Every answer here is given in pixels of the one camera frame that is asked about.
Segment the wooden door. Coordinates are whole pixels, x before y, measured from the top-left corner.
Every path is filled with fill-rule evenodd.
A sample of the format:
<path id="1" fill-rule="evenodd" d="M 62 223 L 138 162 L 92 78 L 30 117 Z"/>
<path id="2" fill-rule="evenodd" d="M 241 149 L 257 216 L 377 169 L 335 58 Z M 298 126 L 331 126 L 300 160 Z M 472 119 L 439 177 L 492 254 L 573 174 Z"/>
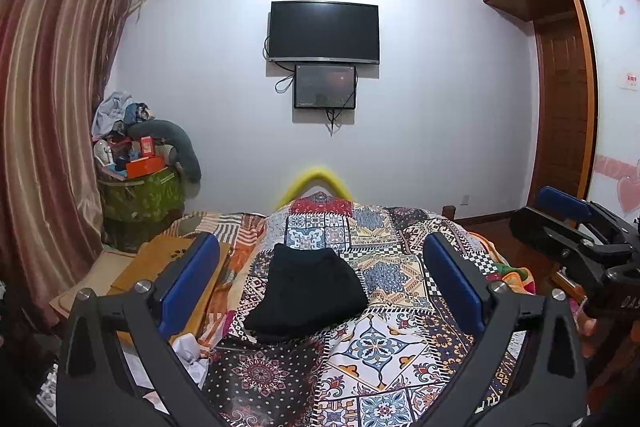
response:
<path id="1" fill-rule="evenodd" d="M 574 16 L 537 22 L 539 119 L 529 202 L 547 185 L 576 196 L 587 138 L 587 71 Z"/>

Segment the white cloth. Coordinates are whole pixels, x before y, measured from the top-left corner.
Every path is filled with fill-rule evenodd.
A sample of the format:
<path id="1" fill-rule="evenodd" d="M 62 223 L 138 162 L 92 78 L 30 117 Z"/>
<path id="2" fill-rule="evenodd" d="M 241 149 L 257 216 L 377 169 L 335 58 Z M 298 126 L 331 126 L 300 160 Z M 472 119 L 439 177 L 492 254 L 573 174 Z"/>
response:
<path id="1" fill-rule="evenodd" d="M 206 350 L 191 333 L 176 337 L 171 343 L 171 348 L 194 384 L 202 389 L 209 366 Z"/>

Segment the patchwork patterned bedspread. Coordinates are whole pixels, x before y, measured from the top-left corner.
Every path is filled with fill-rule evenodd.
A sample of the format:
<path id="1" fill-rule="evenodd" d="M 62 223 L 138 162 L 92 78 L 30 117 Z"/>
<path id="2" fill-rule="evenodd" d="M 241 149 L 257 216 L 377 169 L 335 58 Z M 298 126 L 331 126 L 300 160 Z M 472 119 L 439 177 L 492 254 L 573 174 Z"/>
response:
<path id="1" fill-rule="evenodd" d="M 483 236 L 420 208 L 361 205 L 317 193 L 244 225 L 230 324 L 210 347 L 204 397 L 228 426 L 408 426 L 470 352 L 422 259 L 439 233 L 488 280 L 509 263 Z M 301 340 L 262 345 L 245 320 L 265 296 L 273 249 L 330 248 L 360 278 L 367 308 Z"/>

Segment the wooden lap desk board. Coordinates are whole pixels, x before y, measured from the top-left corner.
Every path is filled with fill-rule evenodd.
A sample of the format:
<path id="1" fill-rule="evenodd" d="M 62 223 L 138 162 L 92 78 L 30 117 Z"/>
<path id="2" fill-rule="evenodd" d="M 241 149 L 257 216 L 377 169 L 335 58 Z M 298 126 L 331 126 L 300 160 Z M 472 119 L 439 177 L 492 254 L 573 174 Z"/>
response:
<path id="1" fill-rule="evenodd" d="M 189 275 L 176 287 L 177 297 L 171 297 L 167 303 L 159 303 L 160 332 L 170 341 L 180 335 L 191 333 L 196 337 L 198 320 L 196 312 L 203 311 L 209 284 L 213 283 L 221 268 L 221 252 L 218 239 L 213 234 L 201 232 L 193 239 L 163 236 L 154 237 L 151 242 L 140 248 L 130 265 L 119 274 L 111 285 L 107 296 L 130 291 L 134 284 L 149 280 L 154 284 L 162 274 L 176 271 L 183 259 L 191 251 L 197 251 L 196 259 L 190 264 Z"/>

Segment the green patterned storage bag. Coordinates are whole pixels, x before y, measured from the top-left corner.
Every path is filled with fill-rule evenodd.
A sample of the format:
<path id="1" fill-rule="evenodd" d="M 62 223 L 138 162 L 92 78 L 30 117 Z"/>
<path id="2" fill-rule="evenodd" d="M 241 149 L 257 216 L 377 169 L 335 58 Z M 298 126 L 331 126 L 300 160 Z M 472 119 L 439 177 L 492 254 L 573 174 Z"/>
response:
<path id="1" fill-rule="evenodd" d="M 184 191 L 180 174 L 166 167 L 129 181 L 98 180 L 103 216 L 122 222 L 158 222 L 169 213 L 182 215 Z"/>

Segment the white wardrobe sliding door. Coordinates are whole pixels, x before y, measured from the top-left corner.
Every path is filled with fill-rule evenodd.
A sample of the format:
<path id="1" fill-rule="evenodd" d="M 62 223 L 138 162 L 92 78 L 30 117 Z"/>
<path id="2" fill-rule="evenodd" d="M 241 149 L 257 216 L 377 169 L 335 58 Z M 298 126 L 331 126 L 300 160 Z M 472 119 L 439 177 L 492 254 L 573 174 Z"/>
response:
<path id="1" fill-rule="evenodd" d="M 639 217 L 639 0 L 582 0 L 597 80 L 597 138 L 588 198 Z"/>

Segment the orange striped patterned blanket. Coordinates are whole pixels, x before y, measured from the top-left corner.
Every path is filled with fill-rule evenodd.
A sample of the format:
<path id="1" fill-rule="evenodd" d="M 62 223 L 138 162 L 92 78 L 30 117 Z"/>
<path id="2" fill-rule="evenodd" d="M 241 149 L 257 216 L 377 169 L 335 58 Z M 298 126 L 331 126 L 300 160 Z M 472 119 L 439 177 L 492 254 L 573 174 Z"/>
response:
<path id="1" fill-rule="evenodd" d="M 267 218 L 259 213 L 195 211 L 171 223 L 164 235 L 192 239 L 201 232 L 218 239 L 221 268 L 209 286 L 203 311 L 196 312 L 196 338 L 202 346 L 213 347 L 226 335 L 240 304 L 248 269 L 266 233 Z"/>

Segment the folded dark teal garment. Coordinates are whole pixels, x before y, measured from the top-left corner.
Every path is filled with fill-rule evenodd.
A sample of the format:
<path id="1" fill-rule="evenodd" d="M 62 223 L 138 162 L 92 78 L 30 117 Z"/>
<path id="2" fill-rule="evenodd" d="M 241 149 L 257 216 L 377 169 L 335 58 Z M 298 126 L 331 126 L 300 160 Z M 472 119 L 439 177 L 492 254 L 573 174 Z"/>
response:
<path id="1" fill-rule="evenodd" d="M 352 267 L 333 249 L 274 246 L 265 296 L 244 327 L 258 343 L 283 343 L 341 324 L 362 313 L 368 297 Z"/>

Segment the orange box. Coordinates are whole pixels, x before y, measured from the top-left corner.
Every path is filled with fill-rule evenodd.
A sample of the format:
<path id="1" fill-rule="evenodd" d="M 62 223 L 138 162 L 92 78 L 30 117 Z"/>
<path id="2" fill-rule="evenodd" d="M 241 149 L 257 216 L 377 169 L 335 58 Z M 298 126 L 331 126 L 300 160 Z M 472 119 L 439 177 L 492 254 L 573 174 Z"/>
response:
<path id="1" fill-rule="evenodd" d="M 137 179 L 159 172 L 164 168 L 165 159 L 162 156 L 140 157 L 128 162 L 126 173 L 128 179 Z"/>

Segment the dark green neck pillow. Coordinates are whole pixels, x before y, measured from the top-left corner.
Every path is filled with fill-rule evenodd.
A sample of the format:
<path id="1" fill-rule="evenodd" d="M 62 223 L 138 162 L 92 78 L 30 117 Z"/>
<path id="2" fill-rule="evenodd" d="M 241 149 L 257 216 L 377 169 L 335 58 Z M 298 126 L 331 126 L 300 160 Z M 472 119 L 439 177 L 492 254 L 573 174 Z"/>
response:
<path id="1" fill-rule="evenodd" d="M 193 150 L 189 135 L 171 121 L 151 119 L 127 127 L 127 135 L 134 140 L 149 136 L 155 142 L 162 142 L 172 146 L 176 151 L 176 161 L 181 166 L 186 179 L 190 183 L 200 183 L 202 172 L 200 162 Z"/>

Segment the small red box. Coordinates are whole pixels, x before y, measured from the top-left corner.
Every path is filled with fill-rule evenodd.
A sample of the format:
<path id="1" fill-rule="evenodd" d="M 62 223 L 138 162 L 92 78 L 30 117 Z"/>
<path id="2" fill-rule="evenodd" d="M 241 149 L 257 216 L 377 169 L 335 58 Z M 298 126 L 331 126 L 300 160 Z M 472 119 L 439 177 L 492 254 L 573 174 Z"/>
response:
<path id="1" fill-rule="evenodd" d="M 152 136 L 142 136 L 139 139 L 141 156 L 145 158 L 150 158 L 155 156 L 155 145 Z"/>

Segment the pink striped curtain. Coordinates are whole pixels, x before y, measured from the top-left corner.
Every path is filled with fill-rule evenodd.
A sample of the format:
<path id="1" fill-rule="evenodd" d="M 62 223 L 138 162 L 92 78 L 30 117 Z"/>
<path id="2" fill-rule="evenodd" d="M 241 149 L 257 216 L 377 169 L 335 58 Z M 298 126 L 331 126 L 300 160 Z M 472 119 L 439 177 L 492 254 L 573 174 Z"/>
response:
<path id="1" fill-rule="evenodd" d="M 132 0 L 1 0 L 1 277 L 43 329 L 102 249 L 91 124 Z"/>

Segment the yellow curved bed rail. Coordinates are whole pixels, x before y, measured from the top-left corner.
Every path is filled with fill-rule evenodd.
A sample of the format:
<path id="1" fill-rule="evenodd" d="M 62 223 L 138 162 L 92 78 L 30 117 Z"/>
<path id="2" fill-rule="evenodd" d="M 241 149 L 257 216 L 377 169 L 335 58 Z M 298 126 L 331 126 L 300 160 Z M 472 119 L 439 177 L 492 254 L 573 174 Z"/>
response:
<path id="1" fill-rule="evenodd" d="M 274 208 L 280 209 L 288 205 L 302 196 L 307 188 L 316 185 L 326 187 L 329 193 L 335 197 L 352 200 L 352 193 L 348 191 L 345 183 L 333 171 L 326 168 L 326 166 L 316 166 L 304 170 L 295 178 L 279 198 Z"/>

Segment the small wall monitor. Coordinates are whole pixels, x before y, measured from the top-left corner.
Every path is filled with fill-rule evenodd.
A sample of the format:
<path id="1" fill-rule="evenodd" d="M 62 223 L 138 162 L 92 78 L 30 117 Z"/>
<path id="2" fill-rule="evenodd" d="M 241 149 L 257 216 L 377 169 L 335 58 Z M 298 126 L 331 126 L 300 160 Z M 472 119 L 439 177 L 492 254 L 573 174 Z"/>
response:
<path id="1" fill-rule="evenodd" d="M 294 72 L 296 109 L 356 108 L 357 71 L 354 66 L 298 64 Z"/>

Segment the black wall television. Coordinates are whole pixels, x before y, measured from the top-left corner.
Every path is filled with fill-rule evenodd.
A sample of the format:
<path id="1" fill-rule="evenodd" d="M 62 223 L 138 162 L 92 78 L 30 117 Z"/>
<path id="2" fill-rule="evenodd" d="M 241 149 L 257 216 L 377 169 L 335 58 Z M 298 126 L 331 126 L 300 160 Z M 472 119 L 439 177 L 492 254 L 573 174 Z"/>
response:
<path id="1" fill-rule="evenodd" d="M 273 62 L 378 65 L 378 7 L 349 2 L 272 2 L 266 52 Z"/>

